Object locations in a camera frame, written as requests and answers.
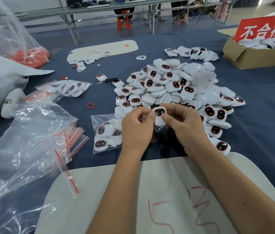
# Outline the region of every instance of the forearm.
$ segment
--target forearm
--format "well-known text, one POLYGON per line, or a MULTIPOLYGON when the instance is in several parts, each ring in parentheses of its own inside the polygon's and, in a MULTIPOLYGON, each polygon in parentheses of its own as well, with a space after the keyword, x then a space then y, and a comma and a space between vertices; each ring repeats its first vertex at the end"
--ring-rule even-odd
POLYGON ((217 198, 241 234, 275 233, 275 202, 211 144, 195 157, 217 198))
POLYGON ((121 152, 86 234, 128 234, 135 228, 139 156, 121 152))

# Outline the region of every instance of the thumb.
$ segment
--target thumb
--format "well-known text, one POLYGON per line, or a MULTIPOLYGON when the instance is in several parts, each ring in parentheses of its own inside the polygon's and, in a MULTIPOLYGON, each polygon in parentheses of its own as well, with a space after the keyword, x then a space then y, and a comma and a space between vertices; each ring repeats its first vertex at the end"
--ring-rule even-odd
POLYGON ((156 120, 156 113, 155 112, 150 112, 143 124, 153 128, 155 120, 156 120))
POLYGON ((163 121, 170 126, 172 129, 176 129, 179 126, 179 121, 174 119, 173 117, 171 117, 170 115, 168 115, 167 113, 163 113, 161 115, 161 118, 163 119, 163 121))

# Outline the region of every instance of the red sign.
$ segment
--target red sign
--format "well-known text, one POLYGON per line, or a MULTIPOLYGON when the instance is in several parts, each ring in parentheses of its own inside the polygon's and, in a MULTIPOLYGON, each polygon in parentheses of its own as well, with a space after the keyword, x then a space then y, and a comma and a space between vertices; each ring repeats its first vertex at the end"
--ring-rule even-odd
POLYGON ((234 40, 239 42, 242 39, 275 37, 275 16, 263 16, 249 19, 242 19, 234 40))

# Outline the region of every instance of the red rubber ring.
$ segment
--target red rubber ring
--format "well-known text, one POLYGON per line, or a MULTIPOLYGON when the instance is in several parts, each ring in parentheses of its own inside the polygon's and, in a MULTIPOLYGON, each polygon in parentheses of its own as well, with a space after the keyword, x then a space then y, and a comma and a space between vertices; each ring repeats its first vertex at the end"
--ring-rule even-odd
POLYGON ((94 103, 88 103, 88 104, 87 104, 87 107, 88 107, 88 108, 94 108, 94 103))

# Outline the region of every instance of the red plastic stool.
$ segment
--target red plastic stool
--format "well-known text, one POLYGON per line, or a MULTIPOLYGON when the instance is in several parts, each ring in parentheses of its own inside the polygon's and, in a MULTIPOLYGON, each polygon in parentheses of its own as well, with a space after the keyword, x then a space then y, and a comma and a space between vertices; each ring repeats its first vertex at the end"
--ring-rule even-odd
MULTIPOLYGON (((121 10, 120 12, 121 14, 127 14, 128 11, 127 10, 121 10)), ((131 24, 129 22, 129 17, 126 15, 124 16, 126 23, 124 25, 121 25, 121 19, 119 17, 117 17, 117 27, 118 27, 118 31, 121 31, 122 27, 127 27, 128 30, 131 30, 131 24)))

